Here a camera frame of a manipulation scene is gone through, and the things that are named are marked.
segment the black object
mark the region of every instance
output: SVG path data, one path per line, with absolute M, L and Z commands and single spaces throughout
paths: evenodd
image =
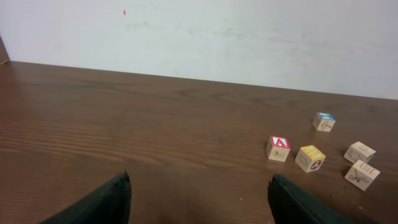
M 268 202 L 276 224 L 354 223 L 280 174 L 275 174 L 269 183 Z
M 131 185 L 127 172 L 117 175 L 43 224 L 127 224 Z

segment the wooden table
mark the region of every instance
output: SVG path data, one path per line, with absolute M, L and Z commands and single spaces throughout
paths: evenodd
M 10 62 L 0 103 L 0 223 L 44 220 L 124 169 L 131 223 L 273 223 L 275 173 L 357 222 L 396 222 L 394 100 Z M 271 134 L 290 140 L 285 163 L 266 157 Z M 343 177 L 356 141 L 381 171 L 366 192 Z M 294 157 L 309 144 L 326 160 L 306 174 Z

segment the blue block face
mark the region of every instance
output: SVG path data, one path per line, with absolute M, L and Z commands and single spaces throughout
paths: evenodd
M 319 114 L 319 116 L 321 116 L 322 119 L 327 119 L 329 121 L 335 121 L 335 118 L 331 114 L 321 113 L 321 112 L 318 112 L 318 114 Z

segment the plain wooden block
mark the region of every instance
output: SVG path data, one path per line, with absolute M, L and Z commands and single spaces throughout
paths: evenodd
M 345 179 L 361 190 L 366 190 L 379 174 L 380 171 L 369 164 L 363 161 L 356 161 L 346 174 Z
M 315 115 L 312 124 L 318 131 L 327 131 L 330 132 L 333 125 L 335 125 L 335 118 L 328 113 L 317 112 Z
M 326 156 L 315 146 L 304 146 L 298 151 L 295 162 L 305 171 L 312 172 L 318 170 Z
M 290 144 L 287 138 L 271 136 L 266 148 L 268 159 L 285 162 L 290 152 Z
M 365 146 L 361 142 L 356 142 L 348 148 L 346 154 L 344 154 L 344 158 L 352 163 L 357 161 L 364 161 L 365 163 L 368 163 L 375 153 L 375 150 L 371 149 L 370 147 Z

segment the white backdrop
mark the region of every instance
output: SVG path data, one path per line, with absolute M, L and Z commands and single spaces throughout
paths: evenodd
M 21 62 L 398 99 L 397 12 L 396 0 L 0 0 L 0 35 Z

